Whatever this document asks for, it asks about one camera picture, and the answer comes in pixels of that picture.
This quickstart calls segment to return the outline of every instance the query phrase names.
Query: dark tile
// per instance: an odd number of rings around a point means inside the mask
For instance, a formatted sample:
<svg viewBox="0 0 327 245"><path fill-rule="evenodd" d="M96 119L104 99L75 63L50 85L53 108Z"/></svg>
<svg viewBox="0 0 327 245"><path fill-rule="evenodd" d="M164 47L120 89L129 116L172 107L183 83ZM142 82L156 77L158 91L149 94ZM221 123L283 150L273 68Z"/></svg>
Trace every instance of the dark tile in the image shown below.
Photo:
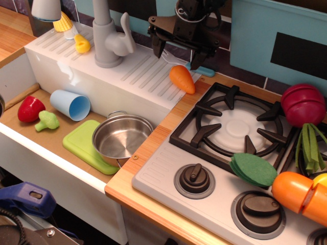
<svg viewBox="0 0 327 245"><path fill-rule="evenodd" d="M88 16L86 14L82 14L80 12L78 12L78 16L80 18L80 23L84 24L84 25L87 25L89 27L93 27L93 20L94 20L94 17L92 16Z"/></svg>
<svg viewBox="0 0 327 245"><path fill-rule="evenodd" d="M6 8L6 9L10 9L12 11L16 11L14 2L12 0L1 0L0 6Z"/></svg>
<svg viewBox="0 0 327 245"><path fill-rule="evenodd" d="M206 59L203 66L251 85L261 88L265 85L265 77L230 65L230 52L221 48L214 57Z"/></svg>
<svg viewBox="0 0 327 245"><path fill-rule="evenodd" d="M140 45L151 48L151 38L143 34L132 32L134 41Z"/></svg>
<svg viewBox="0 0 327 245"><path fill-rule="evenodd" d="M27 5L26 5L28 4L27 0L14 0L14 2L17 12L28 16Z"/></svg>
<svg viewBox="0 0 327 245"><path fill-rule="evenodd" d="M288 84L281 83L273 79L268 79L265 89L282 95L285 92L285 90L288 89L289 87L291 86Z"/></svg>
<svg viewBox="0 0 327 245"><path fill-rule="evenodd" d="M171 44L166 44L165 49L179 59L185 61L190 61L191 59L191 50L186 50Z"/></svg>

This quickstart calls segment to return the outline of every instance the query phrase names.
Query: blue handle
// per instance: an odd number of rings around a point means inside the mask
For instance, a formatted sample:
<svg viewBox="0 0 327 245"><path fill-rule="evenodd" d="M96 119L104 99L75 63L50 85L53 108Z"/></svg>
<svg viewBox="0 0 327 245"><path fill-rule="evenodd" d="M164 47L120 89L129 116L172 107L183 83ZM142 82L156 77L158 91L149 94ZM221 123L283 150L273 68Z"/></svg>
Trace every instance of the blue handle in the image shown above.
<svg viewBox="0 0 327 245"><path fill-rule="evenodd" d="M188 62L185 67L190 70L191 69L191 64L190 62ZM205 75L207 77L212 78L216 73L214 70L200 66L199 68L197 68L196 70L192 70L195 73L201 74L201 75Z"/></svg>
<svg viewBox="0 0 327 245"><path fill-rule="evenodd" d="M16 207L27 214L48 218L56 205L48 190L29 182L0 189L0 207L5 209Z"/></svg>

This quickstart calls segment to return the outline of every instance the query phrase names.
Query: yellow corn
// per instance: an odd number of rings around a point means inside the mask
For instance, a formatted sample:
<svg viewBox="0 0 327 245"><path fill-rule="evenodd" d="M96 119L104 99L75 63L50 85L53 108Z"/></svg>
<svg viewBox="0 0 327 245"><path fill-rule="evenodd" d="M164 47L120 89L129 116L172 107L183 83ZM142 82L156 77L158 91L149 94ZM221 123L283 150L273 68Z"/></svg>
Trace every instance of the yellow corn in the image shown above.
<svg viewBox="0 0 327 245"><path fill-rule="evenodd" d="M61 11L61 19L53 22L53 26L57 32L64 32L72 28L73 23L68 16Z"/></svg>

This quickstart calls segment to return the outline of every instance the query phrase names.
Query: black rectangle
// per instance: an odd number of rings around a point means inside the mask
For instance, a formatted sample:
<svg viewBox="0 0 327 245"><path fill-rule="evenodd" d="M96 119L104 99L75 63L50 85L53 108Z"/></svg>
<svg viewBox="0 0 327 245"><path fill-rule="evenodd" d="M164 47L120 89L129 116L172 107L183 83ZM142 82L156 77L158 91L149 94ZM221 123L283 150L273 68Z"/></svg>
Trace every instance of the black rectangle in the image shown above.
<svg viewBox="0 0 327 245"><path fill-rule="evenodd" d="M156 0L108 0L111 10L125 13L138 19L148 21L152 15L157 15Z"/></svg>
<svg viewBox="0 0 327 245"><path fill-rule="evenodd" d="M278 32L270 62L327 80L327 45L321 43Z"/></svg>

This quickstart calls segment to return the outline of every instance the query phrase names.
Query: toy carrot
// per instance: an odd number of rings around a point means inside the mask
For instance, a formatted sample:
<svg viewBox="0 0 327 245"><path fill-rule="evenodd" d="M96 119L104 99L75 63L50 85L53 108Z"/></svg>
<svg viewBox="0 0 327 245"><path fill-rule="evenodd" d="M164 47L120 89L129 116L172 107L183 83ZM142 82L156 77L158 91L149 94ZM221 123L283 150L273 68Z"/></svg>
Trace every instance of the toy carrot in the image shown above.
<svg viewBox="0 0 327 245"><path fill-rule="evenodd" d="M173 66L169 78L178 88L189 94L195 93L195 85L189 70L183 65Z"/></svg>

